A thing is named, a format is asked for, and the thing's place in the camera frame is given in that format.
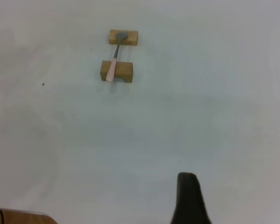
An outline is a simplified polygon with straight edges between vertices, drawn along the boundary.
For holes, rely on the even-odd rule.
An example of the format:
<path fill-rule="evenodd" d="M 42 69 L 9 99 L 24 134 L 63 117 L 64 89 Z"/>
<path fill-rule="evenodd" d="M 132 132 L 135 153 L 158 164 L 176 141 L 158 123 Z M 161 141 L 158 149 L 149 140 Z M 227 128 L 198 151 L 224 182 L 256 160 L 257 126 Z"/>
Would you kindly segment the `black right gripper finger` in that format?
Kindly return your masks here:
<path fill-rule="evenodd" d="M 211 224 L 201 186 L 193 173 L 177 176 L 176 206 L 171 224 Z"/>

